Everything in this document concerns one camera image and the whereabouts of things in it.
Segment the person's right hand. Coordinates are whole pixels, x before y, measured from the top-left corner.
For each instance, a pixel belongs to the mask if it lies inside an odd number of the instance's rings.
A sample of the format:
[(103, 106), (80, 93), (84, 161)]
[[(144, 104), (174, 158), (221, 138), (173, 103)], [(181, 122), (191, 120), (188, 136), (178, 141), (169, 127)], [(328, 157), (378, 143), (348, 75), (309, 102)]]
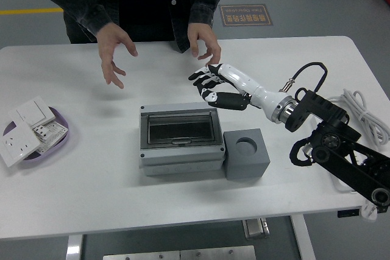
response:
[(96, 35), (99, 56), (101, 59), (102, 73), (106, 84), (113, 83), (118, 88), (123, 89), (124, 85), (118, 75), (125, 76), (126, 72), (118, 68), (114, 62), (115, 48), (123, 44), (128, 53), (137, 57), (138, 52), (135, 43), (130, 39), (127, 32), (114, 23), (108, 23), (99, 30)]

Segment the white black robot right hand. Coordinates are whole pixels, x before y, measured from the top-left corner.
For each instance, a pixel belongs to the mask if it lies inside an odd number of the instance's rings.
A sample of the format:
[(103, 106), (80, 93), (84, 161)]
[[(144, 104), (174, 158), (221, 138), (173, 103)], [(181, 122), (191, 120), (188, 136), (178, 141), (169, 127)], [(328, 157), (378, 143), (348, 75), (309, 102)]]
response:
[[(253, 78), (225, 63), (200, 68), (188, 79), (210, 106), (242, 111), (248, 105), (253, 105), (261, 108), (266, 117), (276, 124), (286, 122), (293, 105), (291, 96), (284, 92), (268, 91)], [(222, 83), (231, 84), (238, 92), (214, 92), (213, 88)]]

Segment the person's left hand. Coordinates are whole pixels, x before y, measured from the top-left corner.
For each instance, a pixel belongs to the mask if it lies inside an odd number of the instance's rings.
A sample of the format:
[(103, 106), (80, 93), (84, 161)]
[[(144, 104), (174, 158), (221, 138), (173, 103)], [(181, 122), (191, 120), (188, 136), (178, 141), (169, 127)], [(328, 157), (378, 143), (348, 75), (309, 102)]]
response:
[[(213, 29), (204, 23), (189, 23), (187, 31), (188, 39), (190, 41), (191, 55), (198, 60), (209, 58), (207, 65), (218, 64), (221, 60), (221, 47), (218, 43)], [(205, 43), (207, 48), (206, 53), (199, 55), (198, 41)]]

